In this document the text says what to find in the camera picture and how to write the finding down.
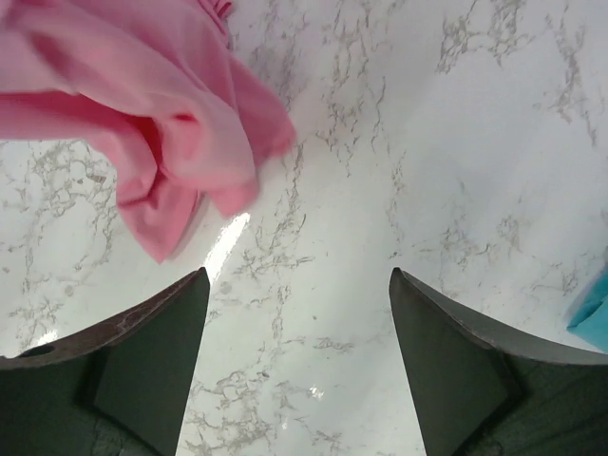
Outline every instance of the pink fabric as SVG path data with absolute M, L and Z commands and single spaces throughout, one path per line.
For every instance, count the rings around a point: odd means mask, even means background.
M 158 262 L 201 195 L 224 216 L 295 138 L 228 51 L 225 0 L 0 0 L 0 137 L 84 138 L 118 171 L 119 211 Z

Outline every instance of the marble countertop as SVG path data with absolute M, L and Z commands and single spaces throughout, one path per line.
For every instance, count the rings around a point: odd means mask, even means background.
M 213 282 L 180 456 L 424 454 L 391 322 L 399 266 L 510 325 L 566 315 L 608 245 L 608 4 L 248 0 L 236 53 L 298 146 L 159 266 L 85 143 L 0 142 L 0 352 Z

